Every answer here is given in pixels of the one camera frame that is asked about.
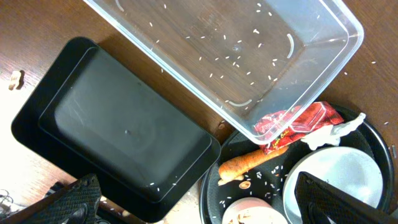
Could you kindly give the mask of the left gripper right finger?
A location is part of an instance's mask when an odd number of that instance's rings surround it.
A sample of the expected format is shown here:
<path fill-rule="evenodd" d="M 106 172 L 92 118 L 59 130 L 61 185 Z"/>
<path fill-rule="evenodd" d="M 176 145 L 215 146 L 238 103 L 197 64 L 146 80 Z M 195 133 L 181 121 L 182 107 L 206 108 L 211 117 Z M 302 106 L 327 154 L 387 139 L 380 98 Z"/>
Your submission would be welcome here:
<path fill-rule="evenodd" d="M 304 224 L 397 224 L 396 218 L 308 172 L 299 173 L 294 194 Z"/>

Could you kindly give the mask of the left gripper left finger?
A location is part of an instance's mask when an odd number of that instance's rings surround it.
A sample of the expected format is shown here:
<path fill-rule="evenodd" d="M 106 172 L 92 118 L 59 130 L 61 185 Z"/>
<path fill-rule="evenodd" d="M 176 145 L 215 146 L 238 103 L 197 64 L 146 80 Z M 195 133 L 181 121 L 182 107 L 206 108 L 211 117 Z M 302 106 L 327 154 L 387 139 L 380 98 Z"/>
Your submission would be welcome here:
<path fill-rule="evenodd" d="M 101 188 L 95 174 L 88 174 L 1 223 L 94 223 Z"/>

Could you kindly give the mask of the grey plate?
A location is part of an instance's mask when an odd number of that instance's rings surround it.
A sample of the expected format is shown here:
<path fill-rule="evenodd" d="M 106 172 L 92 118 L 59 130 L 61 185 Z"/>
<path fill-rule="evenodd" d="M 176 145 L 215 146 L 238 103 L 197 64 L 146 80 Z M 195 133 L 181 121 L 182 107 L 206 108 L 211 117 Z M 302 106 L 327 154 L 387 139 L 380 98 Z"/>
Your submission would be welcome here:
<path fill-rule="evenodd" d="M 382 197 L 381 170 L 369 155 L 352 147 L 319 149 L 298 161 L 285 180 L 283 208 L 292 224 L 302 223 L 294 194 L 300 172 L 308 172 L 374 208 Z"/>

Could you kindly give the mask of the white tissue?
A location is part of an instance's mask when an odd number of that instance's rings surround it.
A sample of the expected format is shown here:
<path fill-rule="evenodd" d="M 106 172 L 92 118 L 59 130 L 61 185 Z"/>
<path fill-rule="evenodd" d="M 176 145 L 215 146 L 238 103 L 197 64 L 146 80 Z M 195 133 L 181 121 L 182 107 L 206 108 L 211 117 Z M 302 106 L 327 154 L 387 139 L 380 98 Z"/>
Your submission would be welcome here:
<path fill-rule="evenodd" d="M 340 138 L 355 131 L 361 124 L 363 124 L 365 118 L 366 114 L 360 113 L 358 117 L 352 121 L 339 125 L 323 126 L 322 128 L 304 136 L 300 140 L 307 143 L 312 151 L 325 144 L 339 146 Z"/>

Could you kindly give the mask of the pink bowl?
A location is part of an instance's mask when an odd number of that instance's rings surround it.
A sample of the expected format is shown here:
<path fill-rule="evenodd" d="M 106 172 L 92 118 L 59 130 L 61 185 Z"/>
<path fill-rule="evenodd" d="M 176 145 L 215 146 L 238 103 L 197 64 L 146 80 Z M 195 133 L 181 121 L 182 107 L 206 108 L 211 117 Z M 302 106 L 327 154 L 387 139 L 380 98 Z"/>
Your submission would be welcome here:
<path fill-rule="evenodd" d="M 267 202 L 246 197 L 233 202 L 224 212 L 222 224 L 288 224 L 286 218 Z"/>

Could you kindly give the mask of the red snack wrapper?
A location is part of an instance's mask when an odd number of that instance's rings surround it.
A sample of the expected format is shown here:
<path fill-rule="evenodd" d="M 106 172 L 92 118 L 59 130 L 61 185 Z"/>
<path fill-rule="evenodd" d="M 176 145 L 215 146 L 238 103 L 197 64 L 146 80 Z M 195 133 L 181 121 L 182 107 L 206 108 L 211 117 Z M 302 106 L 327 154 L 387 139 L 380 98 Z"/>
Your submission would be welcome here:
<path fill-rule="evenodd" d="M 271 128 L 280 128 L 277 122 L 285 114 L 285 111 L 267 114 L 254 126 L 254 130 L 268 136 Z M 280 135 L 269 144 L 260 145 L 264 154 L 269 154 L 282 147 L 288 146 L 304 136 L 316 131 L 323 126 L 341 124 L 344 119 L 327 102 L 312 103 L 295 121 L 293 121 Z"/>

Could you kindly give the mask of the orange carrot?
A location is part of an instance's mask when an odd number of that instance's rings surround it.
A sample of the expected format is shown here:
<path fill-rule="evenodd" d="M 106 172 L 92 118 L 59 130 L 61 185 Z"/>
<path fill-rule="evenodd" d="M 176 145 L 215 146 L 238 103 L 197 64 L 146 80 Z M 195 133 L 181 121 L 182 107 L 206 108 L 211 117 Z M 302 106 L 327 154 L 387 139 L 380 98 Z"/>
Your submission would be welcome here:
<path fill-rule="evenodd" d="M 222 163 L 218 169 L 220 176 L 218 185 L 224 185 L 233 180 L 243 180 L 243 174 L 245 172 L 282 155 L 288 150 L 288 148 L 289 146 L 284 146 L 267 152 L 262 149 L 258 149 Z"/>

